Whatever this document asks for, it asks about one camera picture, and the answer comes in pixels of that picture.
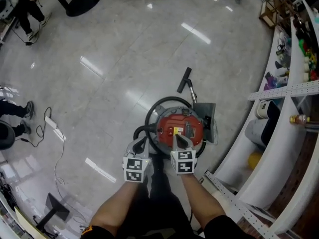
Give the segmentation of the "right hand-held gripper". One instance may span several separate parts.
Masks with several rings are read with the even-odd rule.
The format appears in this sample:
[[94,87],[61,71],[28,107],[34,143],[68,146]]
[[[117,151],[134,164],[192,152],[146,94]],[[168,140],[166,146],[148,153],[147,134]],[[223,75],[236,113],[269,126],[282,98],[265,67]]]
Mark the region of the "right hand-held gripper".
[[184,135],[175,134],[170,152],[171,165],[176,174],[193,174],[196,164],[196,151],[193,142]]

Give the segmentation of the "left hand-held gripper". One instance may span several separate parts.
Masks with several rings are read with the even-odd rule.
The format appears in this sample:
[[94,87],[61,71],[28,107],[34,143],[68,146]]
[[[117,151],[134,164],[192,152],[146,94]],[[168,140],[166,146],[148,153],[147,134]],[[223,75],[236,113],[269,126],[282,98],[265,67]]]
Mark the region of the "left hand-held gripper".
[[147,136],[139,137],[127,146],[122,165],[126,182],[144,182],[152,161],[150,158],[141,158],[139,156],[149,156],[149,146],[150,143]]

